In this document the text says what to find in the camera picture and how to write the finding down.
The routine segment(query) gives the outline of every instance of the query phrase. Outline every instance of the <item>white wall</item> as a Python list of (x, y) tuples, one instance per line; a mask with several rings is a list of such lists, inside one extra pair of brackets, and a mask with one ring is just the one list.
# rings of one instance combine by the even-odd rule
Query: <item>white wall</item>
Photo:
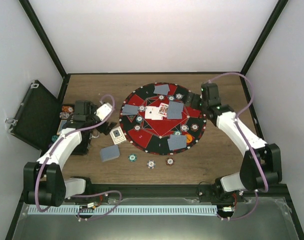
[(304, 230), (304, 0), (288, 2), (247, 75), (263, 134), (281, 149), (283, 182)]
[(30, 0), (68, 73), (240, 71), (277, 0)]
[(19, 1), (0, 0), (0, 240), (4, 240), (23, 190), (23, 167), (40, 152), (7, 133), (32, 80), (58, 95), (62, 78)]

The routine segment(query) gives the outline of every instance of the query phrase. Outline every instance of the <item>red and black mat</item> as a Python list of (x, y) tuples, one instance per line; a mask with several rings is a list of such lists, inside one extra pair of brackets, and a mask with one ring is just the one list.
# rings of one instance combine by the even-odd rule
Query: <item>red and black mat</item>
[[(154, 87), (164, 84), (169, 85), (170, 91), (163, 100), (160, 100), (159, 95), (153, 93)], [(183, 103), (188, 92), (188, 89), (173, 83), (151, 83), (133, 91), (123, 102), (121, 112), (125, 104), (138, 107), (159, 107), (161, 103), (169, 104), (168, 96), (175, 97), (177, 94), (181, 94), (183, 98), (180, 100), (175, 99), (174, 101)], [(136, 118), (139, 116), (143, 118), (141, 122), (136, 121)], [(136, 125), (140, 126), (139, 130), (134, 129)], [(182, 125), (187, 125), (188, 131), (182, 131)], [(182, 112), (182, 119), (167, 119), (166, 117), (163, 117), (163, 120), (145, 119), (145, 111), (139, 111), (137, 115), (123, 116), (120, 114), (120, 126), (128, 141), (137, 148), (151, 154), (169, 155), (190, 149), (200, 140), (206, 127), (206, 116), (201, 111), (186, 106), (184, 106)], [(187, 136), (187, 146), (186, 148), (170, 150), (167, 140), (170, 138), (170, 135), (177, 131)]]

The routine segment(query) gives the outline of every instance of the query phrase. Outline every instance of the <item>black case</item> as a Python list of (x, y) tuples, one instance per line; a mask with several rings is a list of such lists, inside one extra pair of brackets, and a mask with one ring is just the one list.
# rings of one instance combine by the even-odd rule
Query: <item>black case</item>
[[(60, 124), (62, 105), (40, 81), (35, 80), (15, 115), (7, 123), (9, 132), (20, 140), (46, 152), (56, 135)], [(90, 144), (90, 132), (82, 133), (82, 142), (74, 149), (73, 155), (85, 155)]]

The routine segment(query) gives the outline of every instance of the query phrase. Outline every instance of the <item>gray floor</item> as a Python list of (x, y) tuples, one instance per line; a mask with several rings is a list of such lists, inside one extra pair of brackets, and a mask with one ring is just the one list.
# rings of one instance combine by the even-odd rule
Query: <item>gray floor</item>
[[(235, 214), (253, 206), (238, 203)], [(78, 222), (74, 215), (26, 215), (15, 240), (295, 240), (298, 239), (283, 199), (260, 198), (257, 210), (236, 221), (215, 216), (108, 216)]]

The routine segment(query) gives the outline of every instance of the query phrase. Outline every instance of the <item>wooden table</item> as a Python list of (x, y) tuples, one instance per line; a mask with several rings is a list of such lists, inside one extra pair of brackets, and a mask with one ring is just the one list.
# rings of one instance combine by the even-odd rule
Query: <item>wooden table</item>
[[(202, 82), (214, 77), (212, 74), (80, 74), (72, 75), (64, 103), (89, 100), (96, 104), (104, 94), (111, 94), (116, 101), (116, 111), (109, 121), (118, 122), (124, 99), (135, 89), (154, 82), (179, 84), (194, 93), (200, 93)], [(223, 104), (239, 111), (247, 102), (238, 76), (225, 76), (216, 82)], [(253, 131), (249, 111), (240, 117)], [(167, 156), (145, 153), (128, 141), (119, 145), (121, 156), (102, 163), (100, 149), (113, 145), (109, 135), (92, 139), (86, 156), (70, 156), (63, 170), (70, 176), (90, 177), (97, 184), (198, 184), (214, 182), (217, 177), (240, 170), (243, 157), (224, 132), (208, 121), (201, 140), (191, 149), (173, 155), (175, 164), (167, 166)], [(129, 154), (136, 154), (137, 161), (130, 162)], [(148, 169), (146, 163), (154, 160), (156, 167)]]

